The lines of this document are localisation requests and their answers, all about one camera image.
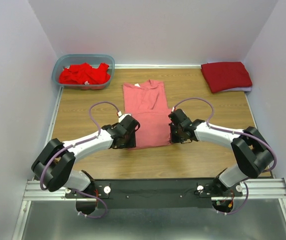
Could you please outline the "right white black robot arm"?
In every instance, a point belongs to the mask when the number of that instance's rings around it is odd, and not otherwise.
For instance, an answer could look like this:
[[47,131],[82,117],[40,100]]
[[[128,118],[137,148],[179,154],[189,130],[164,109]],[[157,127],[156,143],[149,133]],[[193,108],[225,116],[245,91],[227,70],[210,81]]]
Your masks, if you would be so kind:
[[200,191],[202,194],[224,196],[235,184],[256,179],[269,164],[277,162],[275,153],[255,127],[232,129],[201,119],[191,121],[182,109],[172,110],[168,117],[171,121],[171,143],[209,142],[231,149],[234,153],[236,164],[204,186]]

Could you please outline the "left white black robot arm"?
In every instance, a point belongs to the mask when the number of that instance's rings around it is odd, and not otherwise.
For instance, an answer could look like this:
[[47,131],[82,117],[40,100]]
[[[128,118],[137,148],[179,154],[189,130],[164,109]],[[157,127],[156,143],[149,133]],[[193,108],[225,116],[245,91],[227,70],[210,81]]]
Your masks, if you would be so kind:
[[84,198],[93,194],[93,178],[85,171],[75,171],[76,162],[93,153],[108,149],[136,147],[140,123],[130,114],[122,115],[115,124],[104,125],[95,133],[79,139],[51,139],[31,166],[42,190],[55,192],[61,187],[76,189]]

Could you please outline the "pink t-shirt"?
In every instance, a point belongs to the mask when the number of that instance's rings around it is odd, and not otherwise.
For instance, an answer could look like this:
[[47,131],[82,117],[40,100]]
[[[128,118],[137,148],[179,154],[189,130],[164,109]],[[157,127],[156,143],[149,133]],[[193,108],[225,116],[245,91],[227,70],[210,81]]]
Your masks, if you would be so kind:
[[126,113],[140,123],[136,132],[136,148],[146,149],[170,144],[170,119],[165,86],[162,81],[148,80],[144,83],[123,84]]

